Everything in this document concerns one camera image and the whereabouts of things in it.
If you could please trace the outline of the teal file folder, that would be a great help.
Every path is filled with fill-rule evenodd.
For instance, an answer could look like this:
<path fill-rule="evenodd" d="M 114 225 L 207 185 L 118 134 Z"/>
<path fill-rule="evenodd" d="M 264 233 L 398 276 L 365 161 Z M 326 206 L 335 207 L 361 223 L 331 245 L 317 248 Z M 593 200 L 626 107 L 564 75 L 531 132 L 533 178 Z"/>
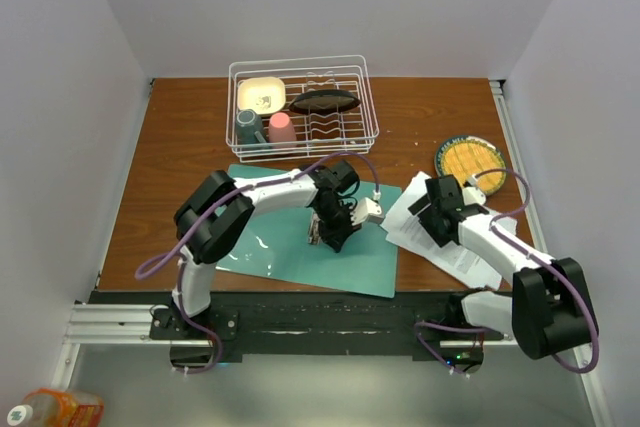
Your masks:
<path fill-rule="evenodd" d="M 255 211 L 238 242 L 217 262 L 221 272 L 264 277 L 391 298 L 395 294 L 397 247 L 369 221 L 339 252 L 309 242 L 315 185 L 309 174 L 232 164 L 237 186 L 260 184 L 246 193 Z"/>

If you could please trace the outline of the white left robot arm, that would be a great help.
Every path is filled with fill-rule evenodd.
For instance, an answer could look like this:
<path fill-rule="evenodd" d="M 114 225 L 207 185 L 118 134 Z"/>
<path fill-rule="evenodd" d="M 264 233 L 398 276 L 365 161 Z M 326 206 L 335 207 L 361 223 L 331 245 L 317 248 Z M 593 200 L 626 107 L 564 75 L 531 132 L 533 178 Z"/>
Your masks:
<path fill-rule="evenodd" d="M 290 208 L 312 211 L 311 233 L 338 253 L 347 239 L 378 214 L 380 192 L 355 200 L 360 179 L 347 161 L 323 162 L 255 179 L 211 174 L 174 215 L 178 242 L 166 255 L 178 259 L 171 325 L 185 339 L 216 341 L 210 287 L 217 264 L 231 253 L 249 221 Z"/>

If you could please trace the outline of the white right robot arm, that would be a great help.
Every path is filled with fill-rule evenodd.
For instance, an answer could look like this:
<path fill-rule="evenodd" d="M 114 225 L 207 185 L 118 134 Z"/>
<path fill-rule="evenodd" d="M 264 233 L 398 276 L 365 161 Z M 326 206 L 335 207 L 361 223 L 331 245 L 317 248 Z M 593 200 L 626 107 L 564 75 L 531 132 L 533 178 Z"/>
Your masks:
<path fill-rule="evenodd" d="M 514 338 L 526 356 L 552 357 L 590 346 L 591 359 L 572 372 L 591 372 L 600 360 L 599 327 L 581 265 L 557 259 L 504 229 L 465 194 L 452 175 L 428 178 L 408 208 L 440 247 L 454 243 L 478 255 L 511 287 L 510 295 L 479 289 L 451 297 L 442 331 L 459 340 L 487 330 Z"/>

